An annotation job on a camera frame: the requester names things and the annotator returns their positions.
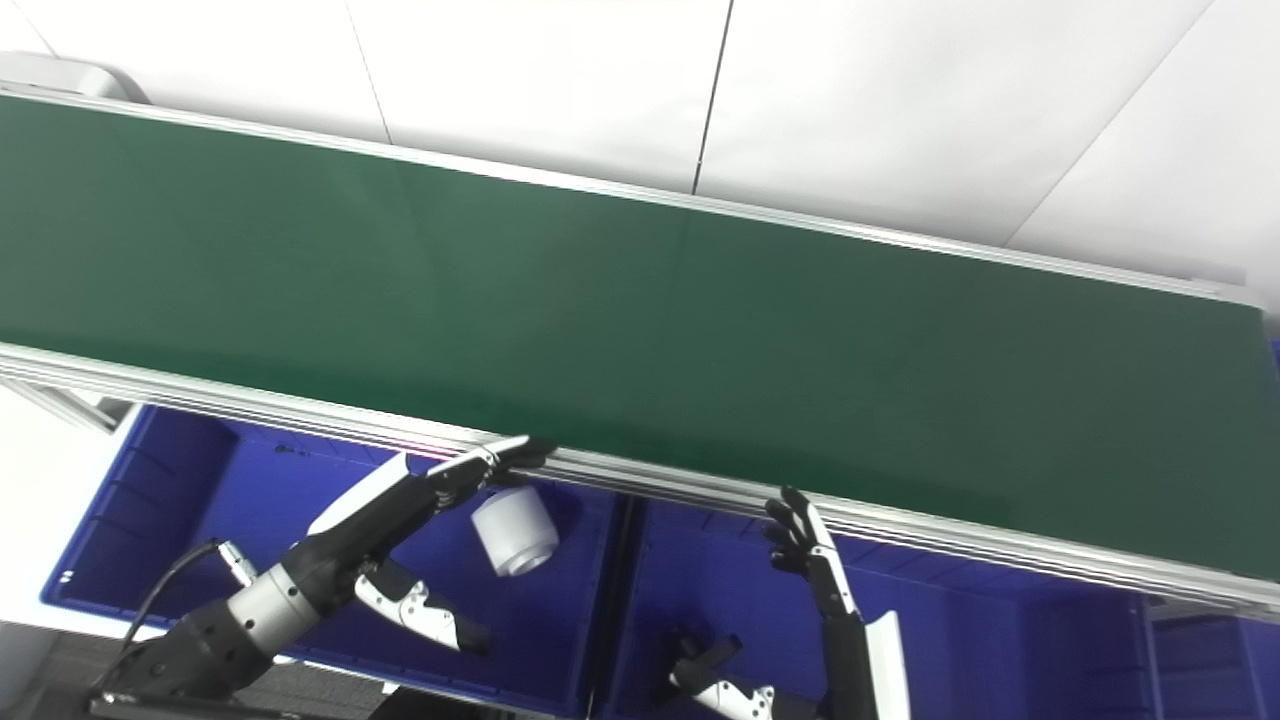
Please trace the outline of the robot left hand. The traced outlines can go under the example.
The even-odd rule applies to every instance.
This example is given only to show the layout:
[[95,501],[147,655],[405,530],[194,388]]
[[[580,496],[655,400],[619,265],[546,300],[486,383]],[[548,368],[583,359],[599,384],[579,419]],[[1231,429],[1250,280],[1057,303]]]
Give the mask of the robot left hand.
[[282,565],[321,618],[353,600],[387,621],[431,643],[485,656],[492,634],[463,616],[426,583],[390,559],[390,552],[438,515],[457,509],[480,489],[512,484],[515,473],[541,468],[556,443],[515,436],[471,448],[425,471],[408,461],[393,465],[384,489],[285,552]]

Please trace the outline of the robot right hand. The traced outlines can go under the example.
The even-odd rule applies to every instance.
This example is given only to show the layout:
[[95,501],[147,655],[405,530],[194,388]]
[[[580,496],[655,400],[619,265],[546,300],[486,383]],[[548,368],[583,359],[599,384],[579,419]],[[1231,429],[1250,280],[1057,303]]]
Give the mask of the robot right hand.
[[731,635],[699,648],[682,641],[667,682],[721,719],[909,719],[910,696],[899,615],[868,621],[849,583],[835,538],[817,506],[785,487],[765,502],[773,568],[808,584],[819,616],[826,694],[810,701],[774,685],[751,685],[721,671],[741,642]]

